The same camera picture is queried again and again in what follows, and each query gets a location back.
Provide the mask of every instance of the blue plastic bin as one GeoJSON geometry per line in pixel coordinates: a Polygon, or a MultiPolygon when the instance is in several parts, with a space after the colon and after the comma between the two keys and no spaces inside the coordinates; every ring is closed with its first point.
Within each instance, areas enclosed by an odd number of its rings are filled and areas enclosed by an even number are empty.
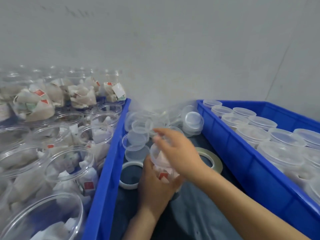
{"type": "MultiPolygon", "coordinates": [[[[303,128],[320,133],[320,123],[263,101],[220,100],[233,109],[250,109],[278,124],[278,128],[294,131],[303,128]]],[[[248,196],[288,222],[311,239],[320,239],[320,206],[295,183],[198,100],[198,111],[204,118],[202,133],[237,178],[248,196]]]]}
{"type": "Polygon", "coordinates": [[[99,179],[82,240],[107,240],[110,236],[125,149],[122,137],[131,100],[127,98],[114,132],[110,149],[99,179]]]}

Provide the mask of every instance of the forearm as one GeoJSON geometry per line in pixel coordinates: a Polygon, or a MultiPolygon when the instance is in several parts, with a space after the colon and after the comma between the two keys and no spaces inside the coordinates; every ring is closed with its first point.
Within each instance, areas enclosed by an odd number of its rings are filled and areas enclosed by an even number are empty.
{"type": "Polygon", "coordinates": [[[309,239],[208,167],[191,181],[210,197],[244,240],[309,239]]]}
{"type": "Polygon", "coordinates": [[[158,219],[147,209],[138,210],[130,220],[122,240],[150,240],[158,219]]]}

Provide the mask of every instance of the dark table surface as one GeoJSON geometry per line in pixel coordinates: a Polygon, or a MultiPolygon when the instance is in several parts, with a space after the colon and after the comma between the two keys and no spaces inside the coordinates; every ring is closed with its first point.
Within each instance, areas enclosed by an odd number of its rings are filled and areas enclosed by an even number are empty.
{"type": "MultiPolygon", "coordinates": [[[[190,137],[196,147],[208,149],[216,154],[210,143],[201,134],[190,137]]],[[[210,165],[205,157],[202,160],[210,165]]],[[[223,164],[221,175],[243,190],[223,164]]],[[[121,181],[134,184],[139,181],[142,168],[130,166],[121,173],[121,181]]],[[[119,187],[115,204],[110,240],[120,240],[126,231],[130,219],[135,215],[138,204],[137,190],[125,190],[119,187]]],[[[210,198],[190,182],[185,182],[178,195],[163,212],[151,239],[242,239],[210,198]]]]}

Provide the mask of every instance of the hand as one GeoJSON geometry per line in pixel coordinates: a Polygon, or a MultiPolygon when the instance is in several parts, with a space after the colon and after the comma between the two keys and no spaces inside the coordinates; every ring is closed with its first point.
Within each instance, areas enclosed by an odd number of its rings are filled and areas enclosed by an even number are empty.
{"type": "Polygon", "coordinates": [[[153,170],[150,155],[143,162],[142,176],[138,184],[138,213],[151,214],[158,221],[174,192],[182,185],[183,178],[178,176],[169,184],[161,182],[153,170]]]}
{"type": "Polygon", "coordinates": [[[154,143],[165,154],[171,166],[184,178],[192,181],[196,173],[206,169],[196,148],[182,133],[166,128],[154,129],[154,132],[170,140],[171,145],[158,135],[153,137],[154,143]]]}

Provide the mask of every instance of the person's right hand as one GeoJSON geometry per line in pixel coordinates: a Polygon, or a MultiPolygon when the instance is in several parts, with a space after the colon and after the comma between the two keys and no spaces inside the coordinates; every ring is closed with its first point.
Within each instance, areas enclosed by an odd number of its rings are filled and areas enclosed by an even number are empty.
{"type": "Polygon", "coordinates": [[[192,181],[196,173],[201,173],[207,167],[192,142],[182,133],[166,128],[157,128],[154,132],[170,140],[171,144],[159,135],[153,137],[154,143],[165,154],[171,166],[187,180],[192,181]]]}

